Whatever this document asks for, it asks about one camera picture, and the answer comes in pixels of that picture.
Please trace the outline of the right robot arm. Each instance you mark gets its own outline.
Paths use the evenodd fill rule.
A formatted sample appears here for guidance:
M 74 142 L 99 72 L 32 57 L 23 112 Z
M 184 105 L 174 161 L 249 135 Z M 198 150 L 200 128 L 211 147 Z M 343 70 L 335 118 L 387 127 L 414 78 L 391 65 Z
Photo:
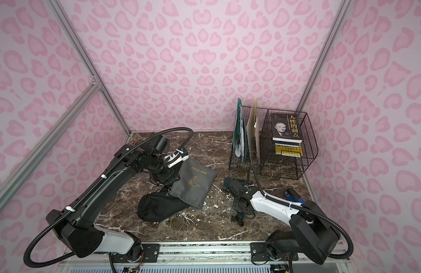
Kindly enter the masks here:
M 354 243 L 350 235 L 315 202 L 303 200 L 291 188 L 285 199 L 269 194 L 262 188 L 254 168 L 249 169 L 248 177 L 254 178 L 256 186 L 248 187 L 248 180 L 224 179 L 224 190 L 234 199 L 232 208 L 236 215 L 232 220 L 243 226 L 246 218 L 264 213 L 290 227 L 274 231 L 264 243 L 253 246 L 252 263 L 284 260 L 291 267 L 293 259 L 302 253 L 322 265 L 328 258 L 352 256 Z

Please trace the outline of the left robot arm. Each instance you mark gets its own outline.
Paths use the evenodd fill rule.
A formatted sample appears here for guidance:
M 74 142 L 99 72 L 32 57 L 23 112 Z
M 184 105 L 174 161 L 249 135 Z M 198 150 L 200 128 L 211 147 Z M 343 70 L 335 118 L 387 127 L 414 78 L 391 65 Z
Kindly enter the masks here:
M 102 174 L 70 205 L 52 210 L 46 227 L 28 245 L 24 264 L 31 268 L 54 265 L 73 256 L 87 257 L 93 253 L 121 255 L 129 262 L 143 262 L 145 251 L 141 240 L 130 232 L 112 232 L 97 227 L 95 222 L 106 204 L 133 176 L 148 172 L 159 184 L 170 187 L 180 180 L 174 168 L 188 158 L 185 145 L 193 137 L 188 127 L 175 127 L 155 133 L 137 145 L 126 144 L 119 149 Z M 31 254 L 36 245 L 53 231 L 70 252 L 46 262 L 35 262 Z

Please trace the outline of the dark green hair dryer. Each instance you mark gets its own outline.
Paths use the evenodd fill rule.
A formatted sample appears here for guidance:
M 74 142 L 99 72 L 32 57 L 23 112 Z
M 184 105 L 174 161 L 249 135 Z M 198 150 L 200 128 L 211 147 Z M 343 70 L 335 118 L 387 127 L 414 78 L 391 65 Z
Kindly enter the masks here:
M 223 181 L 223 190 L 229 192 L 230 195 L 233 197 L 234 195 L 239 192 L 240 190 L 248 190 L 245 187 L 245 182 L 243 180 L 236 180 L 229 177 L 226 177 Z M 236 222 L 239 226 L 244 226 L 245 218 L 254 218 L 256 213 L 238 213 L 237 211 L 235 216 L 232 216 L 231 220 Z

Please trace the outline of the black pouch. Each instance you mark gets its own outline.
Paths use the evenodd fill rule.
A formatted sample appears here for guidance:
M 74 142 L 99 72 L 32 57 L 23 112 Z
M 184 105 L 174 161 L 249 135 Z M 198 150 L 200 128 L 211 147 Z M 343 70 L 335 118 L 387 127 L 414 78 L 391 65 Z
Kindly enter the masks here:
M 144 195 L 137 209 L 138 217 L 146 222 L 162 222 L 172 215 L 189 208 L 181 199 L 171 196 L 167 191 Z

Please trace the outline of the grey hair dryer pouch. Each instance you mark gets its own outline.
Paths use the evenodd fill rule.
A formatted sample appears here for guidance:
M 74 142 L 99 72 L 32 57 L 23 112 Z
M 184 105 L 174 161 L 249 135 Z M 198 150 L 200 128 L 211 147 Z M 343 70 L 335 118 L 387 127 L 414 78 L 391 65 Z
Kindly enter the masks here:
M 190 207 L 201 209 L 217 174 L 214 169 L 187 159 L 179 170 L 180 180 L 173 183 L 169 194 Z

